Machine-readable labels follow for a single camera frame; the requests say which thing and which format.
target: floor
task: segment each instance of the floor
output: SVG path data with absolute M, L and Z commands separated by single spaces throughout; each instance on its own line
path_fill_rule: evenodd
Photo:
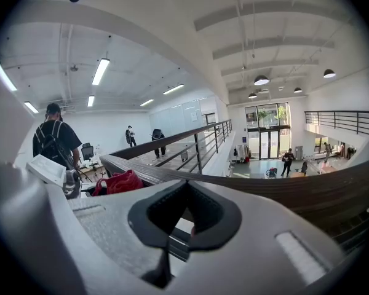
M 329 166 L 333 166 L 339 169 L 343 164 L 345 164 L 347 159 L 339 159 L 336 157 L 330 157 L 328 160 Z M 291 165 L 291 172 L 295 172 L 295 169 L 301 170 L 303 160 L 294 161 Z M 306 176 L 316 176 L 319 173 L 321 165 L 323 164 L 323 159 L 309 162 L 307 165 Z M 274 160 L 251 160 L 249 163 L 237 163 L 232 169 L 233 178 L 265 178 L 265 172 L 271 167 L 277 168 L 277 178 L 286 178 L 286 173 L 281 177 L 281 173 L 284 169 L 284 163 L 280 159 Z
M 214 135 L 212 135 L 211 137 L 208 137 L 207 139 L 205 139 L 203 142 L 200 143 L 200 155 L 201 157 L 203 157 L 205 155 L 205 153 L 207 151 L 209 151 L 211 148 L 216 148 L 215 143 L 210 143 L 209 145 L 206 146 L 206 144 L 208 144 L 209 142 L 211 142 L 211 140 L 214 140 Z M 159 150 L 160 152 L 160 157 L 157 159 L 156 155 L 154 153 L 154 151 L 142 154 L 138 157 L 135 157 L 133 159 L 131 159 L 132 162 L 136 162 L 136 163 L 142 163 L 142 164 L 146 164 L 146 165 L 156 165 L 164 160 L 166 160 L 168 157 L 174 155 L 177 152 L 180 152 L 181 150 L 185 149 L 186 147 L 188 147 L 190 144 L 193 144 L 194 142 L 187 142 L 187 143 L 172 143 L 167 145 L 167 149 L 165 151 L 165 156 L 161 155 L 161 149 Z M 187 150 L 188 153 L 188 158 L 190 158 L 191 156 L 193 156 L 196 153 L 196 147 L 193 146 L 190 149 Z M 205 163 L 208 161 L 209 158 L 211 158 L 214 155 L 213 151 L 210 151 L 201 161 L 201 163 L 203 165 L 205 165 Z M 172 170 L 176 170 L 181 164 L 182 164 L 182 159 L 181 159 L 181 155 L 178 155 L 176 158 L 172 159 L 171 161 L 169 161 L 168 163 L 163 164 L 162 167 L 164 168 L 169 168 Z M 195 156 L 192 160 L 190 160 L 184 167 L 182 167 L 180 169 L 180 171 L 189 171 L 195 164 L 197 163 L 197 156 Z M 197 173 L 198 172 L 198 167 L 196 167 L 192 173 Z

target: sign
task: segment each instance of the sign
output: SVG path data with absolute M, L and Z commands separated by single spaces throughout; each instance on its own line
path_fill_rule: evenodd
M 191 121 L 194 122 L 194 121 L 197 121 L 197 112 L 192 112 L 191 114 Z

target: entrance door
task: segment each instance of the entrance door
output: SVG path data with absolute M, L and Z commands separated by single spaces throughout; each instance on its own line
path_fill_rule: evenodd
M 279 131 L 261 132 L 260 158 L 276 159 L 279 152 Z

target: office chair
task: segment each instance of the office chair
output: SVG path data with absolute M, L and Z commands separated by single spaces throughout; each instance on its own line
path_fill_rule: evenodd
M 84 160 L 90 160 L 93 157 L 93 146 L 87 146 L 87 147 L 82 147 L 81 151 L 82 151 L 82 155 L 84 156 Z

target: metal railing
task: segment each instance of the metal railing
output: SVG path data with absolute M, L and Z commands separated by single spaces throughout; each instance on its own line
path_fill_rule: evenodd
M 305 111 L 307 124 L 350 130 L 369 135 L 369 111 Z
M 208 129 L 213 128 L 213 131 L 211 133 L 206 132 Z M 121 157 L 122 159 L 133 159 L 139 155 L 151 152 L 155 149 L 164 148 L 169 144 L 172 144 L 174 142 L 178 142 L 180 140 L 183 140 L 185 138 L 188 138 L 190 136 L 194 137 L 194 142 L 190 145 L 186 145 L 184 149 L 181 149 L 180 151 L 174 153 L 174 154 L 168 154 L 168 157 L 164 159 L 161 162 L 158 162 L 155 164 L 155 167 L 161 167 L 164 164 L 170 162 L 174 158 L 178 157 L 181 154 L 184 154 L 189 149 L 194 148 L 196 149 L 195 153 L 188 157 L 185 161 L 182 160 L 182 163 L 180 166 L 176 167 L 175 170 L 180 170 L 184 168 L 187 164 L 190 163 L 194 158 L 196 158 L 196 163 L 194 163 L 188 170 L 188 172 L 192 172 L 196 167 L 198 167 L 198 173 L 202 174 L 202 169 L 208 164 L 209 160 L 212 158 L 212 156 L 215 153 L 219 153 L 219 148 L 221 144 L 223 144 L 226 141 L 226 138 L 229 137 L 229 134 L 232 131 L 232 123 L 231 120 L 226 120 L 222 122 L 217 122 L 215 124 L 207 125 L 201 128 L 197 128 L 194 130 L 186 131 L 179 133 L 177 135 L 168 136 L 163 139 L 154 140 L 148 143 L 140 144 L 135 147 L 129 147 L 127 149 L 123 149 L 120 151 L 117 151 L 115 153 L 112 153 L 113 156 Z M 203 138 L 199 138 L 198 134 L 201 132 L 205 132 L 206 136 Z M 206 144 L 203 145 L 203 142 L 206 141 L 208 138 L 211 138 L 211 140 Z

